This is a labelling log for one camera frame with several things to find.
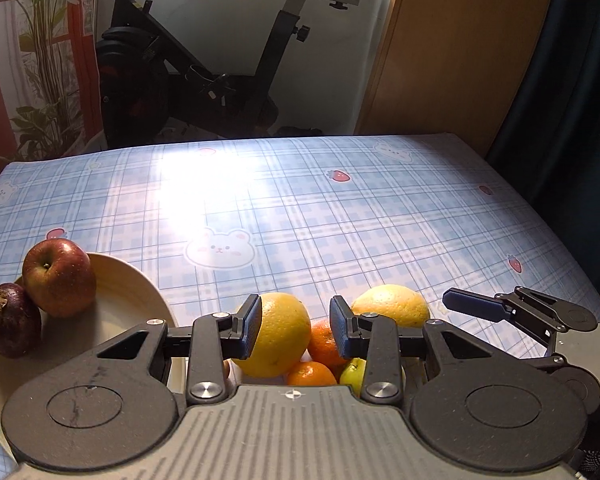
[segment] cartoon bear face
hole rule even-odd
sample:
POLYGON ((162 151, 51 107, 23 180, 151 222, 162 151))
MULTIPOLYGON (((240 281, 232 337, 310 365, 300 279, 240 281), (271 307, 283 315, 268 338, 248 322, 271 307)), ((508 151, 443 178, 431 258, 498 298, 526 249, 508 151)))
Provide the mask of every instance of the cartoon bear face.
POLYGON ((0 205, 5 205, 11 196, 18 190, 18 186, 13 186, 11 180, 5 180, 0 183, 0 205))
POLYGON ((393 160, 400 160, 401 162, 411 162, 411 154, 403 148, 396 148, 387 144, 386 142, 378 142, 374 149, 376 152, 386 155, 393 160))
POLYGON ((251 235, 242 229, 224 234, 207 227, 187 244, 185 256, 192 264, 209 269, 245 267, 255 256, 250 238, 251 235))

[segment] tablecloth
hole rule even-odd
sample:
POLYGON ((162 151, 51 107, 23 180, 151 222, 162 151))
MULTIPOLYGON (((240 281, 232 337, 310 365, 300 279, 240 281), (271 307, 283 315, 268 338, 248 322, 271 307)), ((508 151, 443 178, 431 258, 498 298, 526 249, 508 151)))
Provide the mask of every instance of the tablecloth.
MULTIPOLYGON (((560 240, 451 134, 196 142, 8 165, 0 283, 47 236, 141 269, 180 325, 272 290, 317 319, 333 295, 351 302, 381 283, 419 290, 433 316, 517 357, 544 349, 506 322, 448 311, 442 293, 524 285, 600 321, 600 297, 560 240)), ((0 449, 0 478, 11 467, 0 449)))

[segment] wooden panel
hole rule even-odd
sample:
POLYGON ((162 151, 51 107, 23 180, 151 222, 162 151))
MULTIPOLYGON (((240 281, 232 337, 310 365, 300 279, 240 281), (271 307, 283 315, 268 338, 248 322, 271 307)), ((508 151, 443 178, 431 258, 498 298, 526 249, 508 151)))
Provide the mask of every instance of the wooden panel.
POLYGON ((393 0, 356 133, 452 132, 485 155, 550 0, 393 0))

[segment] green apple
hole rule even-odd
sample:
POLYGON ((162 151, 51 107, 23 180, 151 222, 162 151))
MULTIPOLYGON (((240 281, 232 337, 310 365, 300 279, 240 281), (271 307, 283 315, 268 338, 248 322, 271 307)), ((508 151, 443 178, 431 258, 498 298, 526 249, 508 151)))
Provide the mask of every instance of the green apple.
POLYGON ((366 361, 364 359, 354 357, 340 375, 340 384, 348 384, 351 386, 357 397, 360 396, 362 379, 365 377, 365 366, 366 361))

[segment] stationary bike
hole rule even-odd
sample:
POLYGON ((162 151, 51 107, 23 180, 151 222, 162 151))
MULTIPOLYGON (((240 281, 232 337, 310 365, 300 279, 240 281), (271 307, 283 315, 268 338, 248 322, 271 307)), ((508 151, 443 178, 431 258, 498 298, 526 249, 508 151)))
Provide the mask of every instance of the stationary bike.
MULTIPOLYGON (((147 144, 174 117, 229 139, 269 136, 278 116, 269 89, 306 0, 286 0, 254 75, 214 74, 151 14, 153 0, 115 0, 111 28, 96 44, 104 131, 110 148, 147 144), (168 61, 177 73, 169 73, 168 61)), ((358 0, 327 0, 335 9, 358 0)), ((320 130, 281 128, 280 135, 320 130)))

